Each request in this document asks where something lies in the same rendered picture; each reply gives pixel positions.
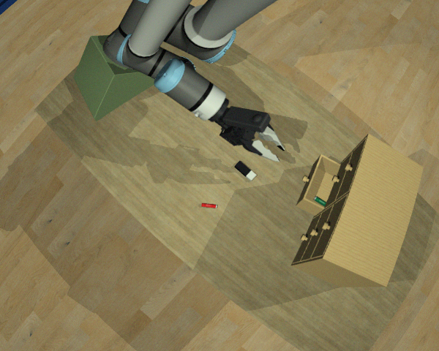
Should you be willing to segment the brown wooden drawer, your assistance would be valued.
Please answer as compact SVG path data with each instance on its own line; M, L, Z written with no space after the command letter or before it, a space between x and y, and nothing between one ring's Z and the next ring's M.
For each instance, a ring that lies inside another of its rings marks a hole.
M353 183L353 179L356 174L357 167L359 165L359 161L361 158L362 151L364 149L365 142L366 139L353 151L350 164L346 163L345 165L345 170L347 170L347 172L345 174L344 181L342 183L341 189L337 196L337 200L350 191L350 187Z
M334 206L334 205L333 205ZM315 251L315 247L317 246L319 239L321 237L321 234L323 232L322 224L324 222L328 221L329 215L331 213L332 207L328 208L327 210L325 210L322 213L322 216L320 218L320 221L318 222L318 226L316 227L316 229L312 228L310 235L312 235L312 239L307 247L306 252L304 253L304 256L302 257L301 261L305 261L305 260L309 260L311 259L311 256L313 254L313 252ZM316 232L317 231L317 232Z
M337 176L334 175L334 177L332 178L332 181L334 182L334 185L333 185L331 194L329 195L329 198L328 198L328 201L326 203L325 208L330 206L337 199L337 195L339 193L340 187L341 187L343 179L345 177L345 173L347 171L347 170L345 170L345 165L346 165L346 163L350 162L351 156L352 156L352 154L341 164Z
M293 263L299 263L299 262L301 261L303 255L304 255L304 253L305 253L305 251L306 251L306 248L307 248L307 246L308 246L308 244L309 244L309 242L310 242L310 239L311 239L311 237L312 237L312 235L310 235L310 231L311 231L312 228L315 229L315 228L317 227L317 224L318 224L318 222L319 222L320 217L321 217L321 214L318 215L318 216L316 216L316 217L312 220L312 223L311 223L311 225L309 226L309 229L308 229L308 231L307 231L307 234L306 234L306 235L305 235L305 234L302 234L302 236L301 236L301 240L302 240L303 242L302 242L302 244L301 244L301 247L300 247L300 249L299 249L299 251L298 251L298 253L297 253L297 255L296 255L296 257L295 257L295 259L294 259L294 261L293 261Z
M317 196L321 200L328 200L330 191L334 185L332 178L334 175L337 176L339 167L340 164L337 162L324 155L320 155L313 164L309 176L304 175L302 179L306 184L304 185L296 207L313 215L320 213L324 209L324 206L314 201L314 198Z
M322 224L322 229L324 229L323 234L318 242L318 245L314 251L314 254L312 256L313 258L316 257L322 257L324 255L324 252L329 244L329 241L331 239L331 236L334 232L334 229L337 225L337 222L339 220L340 214L342 212L342 209L344 207L345 201L347 199L347 196L342 198L340 201L334 204L334 207L332 209L331 215L329 217L328 222L324 222Z

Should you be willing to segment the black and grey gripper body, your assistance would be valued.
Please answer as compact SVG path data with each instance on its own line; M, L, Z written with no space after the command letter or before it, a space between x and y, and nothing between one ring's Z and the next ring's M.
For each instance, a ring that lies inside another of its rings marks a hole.
M230 125L225 124L225 122L222 119L225 116L225 114L227 113L227 111L229 110L229 107L227 107L228 104L229 104L229 100L225 98L225 101L223 102L222 107L217 111L217 113L215 115L213 115L209 119L211 122L215 122L222 127L221 128L222 131L220 132L219 136L221 136L222 138L227 140L233 146L241 146L242 145L239 142L241 137L244 140L255 139L254 135L255 135L256 131L243 129L240 127L234 127L234 126L230 126ZM227 109L226 109L226 107L227 107Z

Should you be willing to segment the green aa battery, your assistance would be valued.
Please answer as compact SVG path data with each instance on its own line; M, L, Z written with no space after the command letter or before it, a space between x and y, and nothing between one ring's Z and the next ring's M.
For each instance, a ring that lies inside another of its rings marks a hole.
M324 200L321 200L319 197L315 196L314 201L320 203L325 207L326 202Z

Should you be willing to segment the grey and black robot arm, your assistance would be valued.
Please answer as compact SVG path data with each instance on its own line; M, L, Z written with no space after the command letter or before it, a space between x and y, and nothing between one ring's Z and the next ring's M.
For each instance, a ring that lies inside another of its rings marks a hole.
M206 121L222 107L226 93L197 73L188 58L160 45L166 42L214 63L232 45L235 29L277 0L208 0L196 7L191 1L132 0L103 50L116 64L154 78L160 92ZM263 133L271 118L268 113L230 106L222 120Z

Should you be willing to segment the light wooden chest of drawers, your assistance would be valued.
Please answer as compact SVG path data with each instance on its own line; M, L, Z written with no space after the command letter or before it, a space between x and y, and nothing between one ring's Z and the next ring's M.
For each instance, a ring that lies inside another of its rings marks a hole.
M291 264L338 287L387 287L423 171L371 134L340 164L365 139L350 191L319 213L348 195L324 255Z

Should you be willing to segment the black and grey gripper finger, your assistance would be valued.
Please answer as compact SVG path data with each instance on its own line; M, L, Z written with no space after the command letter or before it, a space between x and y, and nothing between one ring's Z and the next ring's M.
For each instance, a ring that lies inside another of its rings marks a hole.
M279 158L277 157L277 155L274 155L273 153L271 153L270 150L264 148L262 142L260 142L259 140L255 140L255 141L253 141L253 140L244 140L241 137L239 142L242 144L242 146L246 150L248 150L248 151L250 151L250 152L252 152L252 153L254 153L256 155L259 155L261 157L270 159L271 161L279 162Z
M258 137L260 139L272 141L277 145L278 148L282 149L283 151L285 150L284 146L282 145L281 141L277 137L274 129L271 127L270 124L268 124L268 126L266 127L265 132L263 133L257 132L257 133L259 134Z

